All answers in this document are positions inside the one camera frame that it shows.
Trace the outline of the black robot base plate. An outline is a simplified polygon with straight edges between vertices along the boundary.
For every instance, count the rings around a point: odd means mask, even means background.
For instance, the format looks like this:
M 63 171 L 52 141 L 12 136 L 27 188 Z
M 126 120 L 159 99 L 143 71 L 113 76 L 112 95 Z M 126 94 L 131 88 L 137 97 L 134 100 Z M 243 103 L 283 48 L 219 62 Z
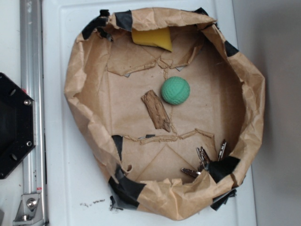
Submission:
M 0 178 L 6 179 L 35 147 L 34 100 L 0 74 Z

